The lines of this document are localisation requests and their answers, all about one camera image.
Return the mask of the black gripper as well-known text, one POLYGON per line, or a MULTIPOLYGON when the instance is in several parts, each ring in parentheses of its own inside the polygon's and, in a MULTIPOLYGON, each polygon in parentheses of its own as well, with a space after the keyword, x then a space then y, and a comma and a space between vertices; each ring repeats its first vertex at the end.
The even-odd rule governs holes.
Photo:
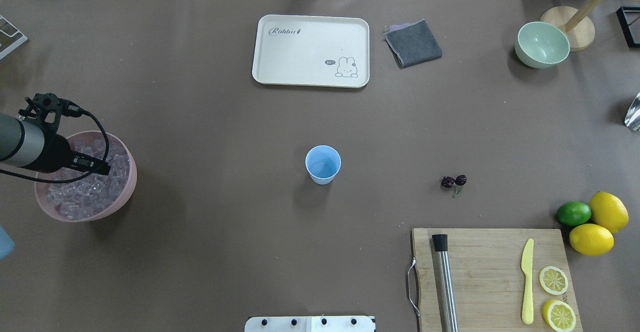
POLYGON ((83 153, 71 153, 70 158, 64 162, 64 168, 98 175, 109 175, 112 169, 109 163, 83 153))

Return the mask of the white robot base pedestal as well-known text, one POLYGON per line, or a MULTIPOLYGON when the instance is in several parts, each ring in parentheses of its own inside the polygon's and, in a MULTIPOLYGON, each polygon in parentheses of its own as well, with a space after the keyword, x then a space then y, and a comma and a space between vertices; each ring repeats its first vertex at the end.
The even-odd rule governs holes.
POLYGON ((376 331, 374 317, 366 315, 254 316, 244 331, 376 331))

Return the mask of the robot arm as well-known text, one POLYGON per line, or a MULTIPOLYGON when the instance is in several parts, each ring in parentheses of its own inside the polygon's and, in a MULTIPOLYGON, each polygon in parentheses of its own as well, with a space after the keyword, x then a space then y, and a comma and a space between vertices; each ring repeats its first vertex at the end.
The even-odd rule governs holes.
POLYGON ((40 127, 2 113, 1 162, 26 170, 52 174, 62 168, 108 175, 111 166, 98 158, 77 152, 57 133, 47 134, 40 127))

